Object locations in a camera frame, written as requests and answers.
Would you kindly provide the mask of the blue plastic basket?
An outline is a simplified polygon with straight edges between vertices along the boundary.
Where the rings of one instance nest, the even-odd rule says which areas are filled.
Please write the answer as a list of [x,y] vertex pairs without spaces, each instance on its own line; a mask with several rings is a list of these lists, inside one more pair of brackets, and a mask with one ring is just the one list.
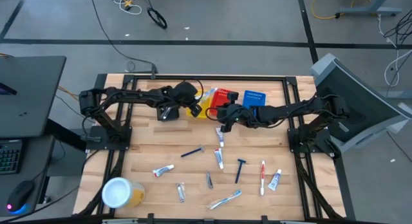
[[266,94],[245,90],[243,96],[243,106],[249,108],[250,106],[264,106],[266,102]]

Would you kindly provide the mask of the black backlit keyboard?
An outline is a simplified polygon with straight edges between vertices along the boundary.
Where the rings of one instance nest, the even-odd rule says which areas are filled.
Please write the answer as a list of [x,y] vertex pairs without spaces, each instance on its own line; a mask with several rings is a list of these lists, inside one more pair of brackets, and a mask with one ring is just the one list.
[[0,175],[17,174],[22,155],[22,140],[0,140]]

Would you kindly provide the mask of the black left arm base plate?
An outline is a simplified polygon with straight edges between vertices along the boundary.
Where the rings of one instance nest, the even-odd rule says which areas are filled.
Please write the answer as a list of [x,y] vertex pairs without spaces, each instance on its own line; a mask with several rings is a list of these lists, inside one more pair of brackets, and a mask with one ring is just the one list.
[[124,137],[109,137],[102,126],[93,126],[86,141],[87,150],[128,150],[130,147],[132,127],[126,128]]

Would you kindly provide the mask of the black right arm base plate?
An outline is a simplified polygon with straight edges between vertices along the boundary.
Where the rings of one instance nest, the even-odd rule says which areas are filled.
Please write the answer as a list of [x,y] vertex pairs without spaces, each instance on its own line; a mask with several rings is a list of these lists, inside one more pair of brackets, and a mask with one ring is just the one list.
[[290,151],[293,153],[325,153],[332,158],[341,154],[327,129],[309,134],[307,138],[301,138],[298,129],[289,129],[287,135]]

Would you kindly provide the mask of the blue white toothbrush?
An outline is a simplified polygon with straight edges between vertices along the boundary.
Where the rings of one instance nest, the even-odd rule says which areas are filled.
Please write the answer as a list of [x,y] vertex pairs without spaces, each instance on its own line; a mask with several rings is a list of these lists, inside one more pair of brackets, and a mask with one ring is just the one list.
[[199,104],[206,102],[209,98],[213,97],[214,93],[218,90],[218,88],[211,88],[208,91],[201,92],[199,95],[195,95],[195,99],[199,100]]
[[217,200],[217,201],[214,201],[214,202],[208,204],[208,205],[207,205],[207,208],[208,208],[209,210],[213,210],[213,209],[215,209],[215,208],[217,208],[217,207],[220,207],[220,206],[228,203],[229,201],[231,201],[231,200],[239,197],[241,194],[242,194],[242,191],[241,191],[241,190],[236,190],[236,191],[234,191],[234,193],[231,194],[230,196],[228,196],[228,197],[226,197],[226,198],[223,198],[223,199],[220,199],[220,200]]

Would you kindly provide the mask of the black plastic basket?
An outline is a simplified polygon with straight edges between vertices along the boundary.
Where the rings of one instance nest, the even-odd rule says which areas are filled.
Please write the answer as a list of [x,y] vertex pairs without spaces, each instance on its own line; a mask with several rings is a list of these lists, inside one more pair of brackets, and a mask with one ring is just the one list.
[[176,118],[174,120],[177,120],[180,115],[179,115],[179,106],[172,106],[172,105],[166,105],[166,106],[160,106],[156,108],[156,112],[157,112],[157,120],[158,121],[162,121],[162,122],[166,122],[166,121],[172,121],[172,120],[162,120],[162,113],[168,108],[172,108],[174,109],[174,114],[176,115]]

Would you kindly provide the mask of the grey desk foot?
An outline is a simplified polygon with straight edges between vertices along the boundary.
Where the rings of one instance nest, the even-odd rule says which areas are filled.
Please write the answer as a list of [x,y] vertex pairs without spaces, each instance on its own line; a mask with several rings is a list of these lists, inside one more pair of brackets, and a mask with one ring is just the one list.
[[336,13],[338,19],[342,14],[359,15],[359,14],[377,14],[394,17],[402,12],[401,8],[383,7],[386,0],[373,0],[368,6],[340,8]]

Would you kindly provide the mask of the white blue toothpaste tube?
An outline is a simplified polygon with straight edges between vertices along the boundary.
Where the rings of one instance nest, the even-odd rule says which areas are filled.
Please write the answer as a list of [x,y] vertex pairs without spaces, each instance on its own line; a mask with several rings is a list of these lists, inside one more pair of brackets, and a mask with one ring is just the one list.
[[271,182],[268,184],[268,188],[271,191],[275,191],[277,189],[277,186],[280,181],[281,173],[282,173],[282,170],[278,169],[276,173],[274,174],[274,177],[272,178]]

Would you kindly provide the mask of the dark blue razor grey head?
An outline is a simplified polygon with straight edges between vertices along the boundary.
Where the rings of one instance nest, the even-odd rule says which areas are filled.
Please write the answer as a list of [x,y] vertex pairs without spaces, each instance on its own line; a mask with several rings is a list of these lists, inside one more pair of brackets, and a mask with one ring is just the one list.
[[184,154],[181,155],[181,157],[183,158],[183,157],[189,156],[189,155],[197,153],[197,152],[202,152],[203,153],[204,152],[204,147],[202,145],[199,145],[199,147],[197,149],[194,149],[192,151],[184,153]]

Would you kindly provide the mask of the black computer mouse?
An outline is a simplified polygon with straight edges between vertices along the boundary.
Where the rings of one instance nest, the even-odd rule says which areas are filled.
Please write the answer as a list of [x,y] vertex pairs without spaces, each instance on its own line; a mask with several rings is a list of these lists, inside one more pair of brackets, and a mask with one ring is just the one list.
[[10,214],[21,214],[26,210],[28,198],[31,196],[35,187],[35,183],[31,180],[21,182],[10,193],[6,210]]

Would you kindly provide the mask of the grey tilted monitor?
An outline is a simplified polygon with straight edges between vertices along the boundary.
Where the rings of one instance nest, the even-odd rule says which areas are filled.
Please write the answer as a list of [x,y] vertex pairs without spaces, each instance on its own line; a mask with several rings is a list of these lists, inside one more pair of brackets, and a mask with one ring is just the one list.
[[319,96],[339,95],[350,110],[347,119],[328,126],[332,141],[342,152],[362,147],[387,131],[398,133],[412,120],[412,108],[402,102],[390,104],[331,53],[319,59],[310,71]]

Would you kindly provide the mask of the red plastic basket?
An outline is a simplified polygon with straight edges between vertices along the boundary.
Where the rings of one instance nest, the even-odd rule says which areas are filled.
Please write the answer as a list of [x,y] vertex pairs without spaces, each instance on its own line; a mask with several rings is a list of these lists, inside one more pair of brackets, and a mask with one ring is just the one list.
[[214,92],[211,104],[210,104],[210,110],[208,112],[208,115],[210,117],[215,117],[217,114],[217,111],[214,109],[215,107],[222,106],[230,100],[228,99],[227,95],[230,92],[230,90],[219,88]]

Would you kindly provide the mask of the yellow plastic basket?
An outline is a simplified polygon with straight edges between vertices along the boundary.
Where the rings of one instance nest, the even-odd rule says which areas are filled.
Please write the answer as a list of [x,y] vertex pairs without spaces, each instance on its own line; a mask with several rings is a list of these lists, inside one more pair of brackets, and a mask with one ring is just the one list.
[[[202,103],[202,104],[199,104],[199,103],[198,103],[198,104],[201,106],[202,111],[201,111],[201,113],[199,114],[199,116],[198,116],[197,118],[207,118],[207,116],[206,116],[206,114],[205,114],[205,110],[206,110],[208,107],[210,107],[211,100],[212,100],[212,97],[209,98],[206,102],[204,102],[204,103]],[[185,112],[186,112],[186,115],[187,115],[187,116],[191,117],[189,108],[185,108]]]

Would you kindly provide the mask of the black aluminium table frame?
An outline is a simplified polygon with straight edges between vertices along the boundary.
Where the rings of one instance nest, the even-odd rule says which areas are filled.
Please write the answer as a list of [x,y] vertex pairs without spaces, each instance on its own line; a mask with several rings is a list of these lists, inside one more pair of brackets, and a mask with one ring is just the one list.
[[[145,74],[134,74],[127,89],[149,90],[162,86],[175,86],[184,78],[198,78],[205,90],[223,88],[239,92],[241,103],[244,90],[266,93],[267,104],[282,106],[298,99],[309,99],[315,93],[314,80],[309,76],[246,76],[246,75],[158,75],[155,80]],[[156,111],[143,105],[121,108],[122,118],[131,116],[131,145],[123,157],[121,176],[141,183],[145,188],[145,200],[136,207],[117,209],[107,207],[94,213],[110,213],[114,218],[132,219],[133,223],[188,223],[188,224],[237,224],[279,223],[279,221],[304,221],[321,216],[319,203],[304,181],[298,177],[295,157],[289,150],[286,130],[290,125],[309,123],[315,115],[283,122],[275,129],[248,129],[235,125],[225,134],[223,147],[224,169],[220,170],[213,154],[219,147],[215,128],[220,124],[207,119],[186,115],[180,110],[180,118],[172,122],[159,122]],[[197,147],[205,147],[204,153],[181,158],[180,155]],[[73,209],[79,213],[86,208],[102,186],[106,165],[115,165],[119,153],[109,156],[100,151],[86,164],[80,181],[80,189]],[[246,160],[239,183],[234,183],[239,163]],[[323,153],[307,156],[304,167],[310,169],[318,189],[334,211],[347,219],[355,219],[353,205],[348,195],[348,182],[342,158],[334,162]],[[261,161],[265,165],[265,195],[260,196]],[[174,169],[155,178],[153,169],[174,164]],[[267,189],[275,172],[281,169],[280,185],[276,191]],[[207,172],[210,172],[213,188],[208,188]],[[177,183],[185,184],[185,202],[178,198]],[[242,194],[232,201],[209,210],[207,205],[230,196],[240,189]]]

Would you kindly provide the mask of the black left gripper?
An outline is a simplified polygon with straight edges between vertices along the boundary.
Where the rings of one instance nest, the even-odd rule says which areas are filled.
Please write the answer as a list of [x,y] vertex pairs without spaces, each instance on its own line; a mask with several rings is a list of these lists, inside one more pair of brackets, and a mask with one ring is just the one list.
[[183,81],[171,90],[171,96],[179,105],[189,107],[191,116],[196,118],[202,111],[201,106],[195,103],[197,92],[198,90],[191,83]]

